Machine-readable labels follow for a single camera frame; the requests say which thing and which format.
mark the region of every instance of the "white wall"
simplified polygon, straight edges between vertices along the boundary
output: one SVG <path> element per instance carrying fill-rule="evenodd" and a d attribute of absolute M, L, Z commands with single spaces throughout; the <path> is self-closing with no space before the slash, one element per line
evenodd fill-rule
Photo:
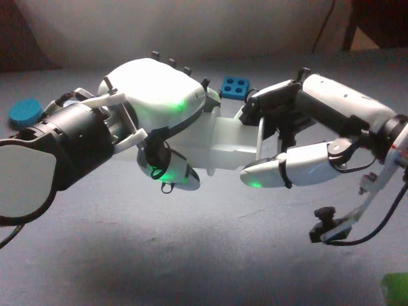
<path fill-rule="evenodd" d="M 310 52 L 329 0 L 15 0 L 44 53 L 98 67 L 151 50 L 183 59 Z M 351 11 L 338 0 L 318 51 L 341 49 Z"/>

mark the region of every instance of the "green block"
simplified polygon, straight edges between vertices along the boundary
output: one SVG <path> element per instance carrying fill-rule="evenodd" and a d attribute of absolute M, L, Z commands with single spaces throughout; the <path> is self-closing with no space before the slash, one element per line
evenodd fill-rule
<path fill-rule="evenodd" d="M 387 306 L 408 306 L 408 273 L 386 274 L 381 288 Z"/>

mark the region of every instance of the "robotic hand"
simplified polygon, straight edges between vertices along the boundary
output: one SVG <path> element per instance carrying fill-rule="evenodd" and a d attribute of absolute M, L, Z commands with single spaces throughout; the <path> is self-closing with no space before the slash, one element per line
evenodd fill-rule
<path fill-rule="evenodd" d="M 136 158 L 142 172 L 170 193 L 200 187 L 194 168 L 211 176 L 216 168 L 246 165 L 241 179 L 252 187 L 318 184 L 365 168 L 344 165 L 358 147 L 368 149 L 383 171 L 363 177 L 361 190 L 370 195 L 349 215 L 332 220 L 330 208 L 315 212 L 323 221 L 310 237 L 325 243 L 345 238 L 396 169 L 408 164 L 406 116 L 319 75 L 302 80 L 310 73 L 306 68 L 296 80 L 255 93 L 234 118 L 224 118 L 222 92 L 209 88 L 207 78 L 190 78 L 189 68 L 175 67 L 173 59 L 161 63 L 157 52 L 125 63 L 104 77 L 97 96 L 81 88 L 64 94 L 35 125 L 0 140 L 0 226 L 17 226 L 0 248 L 44 214 L 57 191 L 111 158 Z M 64 106 L 69 99 L 77 102 Z M 316 121 L 340 137 L 292 148 L 295 135 Z M 263 140 L 275 132 L 278 154 L 259 159 Z"/>
<path fill-rule="evenodd" d="M 388 222 L 402 196 L 408 189 L 408 117 L 397 115 L 390 108 L 366 95 L 320 75 L 308 76 L 301 81 L 300 71 L 295 81 L 287 81 L 259 91 L 242 109 L 242 122 L 256 124 L 264 116 L 266 121 L 280 125 L 272 127 L 280 131 L 283 146 L 278 154 L 248 164 L 241 172 L 241 180 L 248 186 L 291 188 L 306 186 L 333 179 L 341 173 L 351 173 L 368 168 L 375 160 L 383 165 L 379 175 L 364 175 L 360 182 L 360 194 L 368 193 L 364 203 L 340 219 L 334 219 L 334 207 L 315 211 L 321 222 L 310 231 L 312 242 L 330 245 L 356 245 L 376 235 Z M 304 147 L 294 145 L 294 134 L 286 132 L 296 127 L 288 112 L 276 109 L 285 103 L 288 109 L 298 110 L 336 132 L 339 137 L 332 142 L 316 143 Z M 371 151 L 374 160 L 361 167 L 346 168 L 346 163 L 358 148 Z M 406 181 L 400 194 L 383 222 L 368 236 L 353 242 L 339 242 L 347 238 L 351 226 L 358 222 L 377 193 L 384 188 L 399 168 L 405 168 Z"/>

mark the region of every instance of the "blue lid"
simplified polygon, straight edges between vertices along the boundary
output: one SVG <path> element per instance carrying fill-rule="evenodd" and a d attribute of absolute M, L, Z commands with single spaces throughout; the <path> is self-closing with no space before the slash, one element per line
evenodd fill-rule
<path fill-rule="evenodd" d="M 31 126 L 43 114 L 41 105 L 35 99 L 25 99 L 16 103 L 10 110 L 10 121 L 14 126 Z"/>

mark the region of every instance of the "gray table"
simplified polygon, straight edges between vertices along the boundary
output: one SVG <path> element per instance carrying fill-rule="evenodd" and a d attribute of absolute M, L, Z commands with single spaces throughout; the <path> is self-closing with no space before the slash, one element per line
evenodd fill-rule
<path fill-rule="evenodd" d="M 189 64 L 193 77 L 247 77 L 263 88 L 310 67 L 408 113 L 404 50 L 324 57 L 276 57 Z M 50 100 L 77 87 L 96 92 L 105 71 L 0 75 L 0 135 L 12 104 Z M 224 100 L 233 116 L 242 102 Z M 315 125 L 298 144 L 332 140 Z M 275 137 L 264 156 L 275 152 Z M 356 163 L 368 160 L 360 154 Z M 333 205 L 342 215 L 362 201 L 362 173 L 292 190 L 251 189 L 239 170 L 199 170 L 196 192 L 160 192 L 136 163 L 110 161 L 59 193 L 49 211 L 0 252 L 0 305 L 384 305 L 380 281 L 408 271 L 406 197 L 385 229 L 357 247 L 311 244 L 313 211 Z M 401 188 L 398 172 L 350 239 L 372 231 Z M 0 229 L 5 237 L 9 229 Z"/>

